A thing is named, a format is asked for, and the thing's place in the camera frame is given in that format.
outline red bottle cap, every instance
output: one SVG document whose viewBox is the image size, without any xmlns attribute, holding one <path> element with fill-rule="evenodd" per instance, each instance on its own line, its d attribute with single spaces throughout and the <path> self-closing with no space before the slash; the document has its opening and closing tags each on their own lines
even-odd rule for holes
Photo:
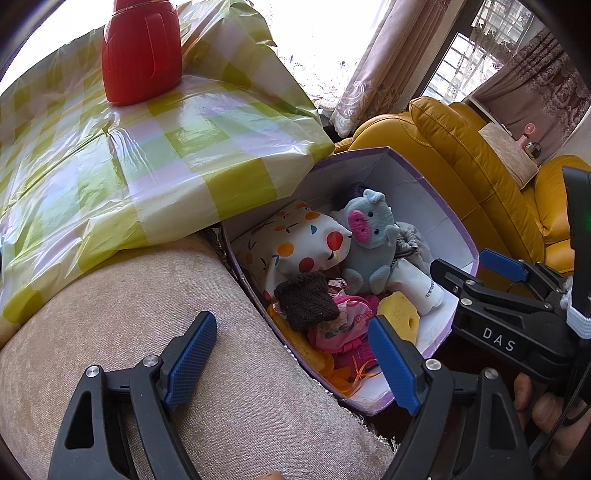
<svg viewBox="0 0 591 480">
<path fill-rule="evenodd" d="M 121 10 L 126 10 L 131 7 L 137 7 L 138 5 L 154 4 L 164 2 L 166 0 L 115 0 L 113 3 L 113 12 L 118 13 Z"/>
</svg>

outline white fabric strap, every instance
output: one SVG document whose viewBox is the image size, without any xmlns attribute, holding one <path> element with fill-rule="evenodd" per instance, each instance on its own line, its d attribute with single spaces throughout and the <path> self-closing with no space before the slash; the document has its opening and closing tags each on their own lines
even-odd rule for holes
<svg viewBox="0 0 591 480">
<path fill-rule="evenodd" d="M 583 340 L 591 339 L 591 319 L 573 307 L 571 295 L 569 295 L 569 308 L 566 310 L 566 323 Z"/>
</svg>

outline green checkered plastic wrap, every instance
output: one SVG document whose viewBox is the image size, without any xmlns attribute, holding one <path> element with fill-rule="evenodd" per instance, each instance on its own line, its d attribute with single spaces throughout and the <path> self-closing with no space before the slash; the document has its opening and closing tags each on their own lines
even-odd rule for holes
<svg viewBox="0 0 591 480">
<path fill-rule="evenodd" d="M 98 29 L 0 98 L 0 346 L 119 250 L 287 197 L 333 151 L 248 3 L 205 0 L 178 13 L 184 75 L 160 97 L 106 101 Z"/>
</svg>

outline human hand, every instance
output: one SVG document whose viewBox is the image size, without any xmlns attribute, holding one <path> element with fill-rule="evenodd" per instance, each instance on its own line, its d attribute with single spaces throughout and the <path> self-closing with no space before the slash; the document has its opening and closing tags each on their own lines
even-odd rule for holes
<svg viewBox="0 0 591 480">
<path fill-rule="evenodd" d="M 515 409 L 521 427 L 525 428 L 527 423 L 525 411 L 531 404 L 534 387 L 529 378 L 525 374 L 519 374 L 515 379 Z M 563 398 L 556 397 L 551 393 L 544 394 L 536 403 L 532 412 L 532 419 L 538 428 L 545 434 L 549 434 L 554 424 L 562 413 Z M 573 408 L 569 413 L 569 418 L 574 418 L 586 407 L 586 403 L 581 401 L 580 404 Z M 591 423 L 591 410 L 589 410 L 583 418 L 577 423 L 569 427 L 561 426 L 554 438 L 550 448 L 540 457 L 538 466 L 547 478 L 557 476 L 560 469 L 566 464 L 570 456 L 573 454 L 575 448 L 583 438 L 587 427 Z"/>
</svg>

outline finger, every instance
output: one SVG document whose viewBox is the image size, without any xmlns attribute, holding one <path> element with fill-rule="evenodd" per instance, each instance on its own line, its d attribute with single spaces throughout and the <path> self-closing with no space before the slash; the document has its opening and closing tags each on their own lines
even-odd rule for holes
<svg viewBox="0 0 591 480">
<path fill-rule="evenodd" d="M 525 374 L 517 375 L 515 382 L 513 383 L 515 390 L 515 409 L 525 410 L 531 403 L 531 397 L 534 393 L 534 386 L 531 383 L 531 378 Z"/>
<path fill-rule="evenodd" d="M 525 426 L 527 425 L 527 414 L 524 411 L 517 411 L 517 418 L 519 419 L 521 430 L 525 430 Z"/>
<path fill-rule="evenodd" d="M 538 467 L 542 470 L 543 478 L 545 480 L 550 480 L 558 476 L 557 474 L 559 470 L 554 466 L 549 452 L 544 453 L 540 457 L 540 460 L 538 460 Z"/>
<path fill-rule="evenodd" d="M 569 417 L 576 417 L 586 407 L 586 403 L 581 401 L 580 404 L 569 412 Z M 560 427 L 554 436 L 553 452 L 557 459 L 568 460 L 575 448 L 583 438 L 587 431 L 587 427 L 591 423 L 591 411 L 588 411 L 583 418 L 577 423 L 569 427 Z"/>
<path fill-rule="evenodd" d="M 544 394 L 535 404 L 532 419 L 538 428 L 548 435 L 562 413 L 564 399 L 551 393 Z"/>
<path fill-rule="evenodd" d="M 271 472 L 258 477 L 256 480 L 285 480 L 285 478 L 279 472 Z"/>
</svg>

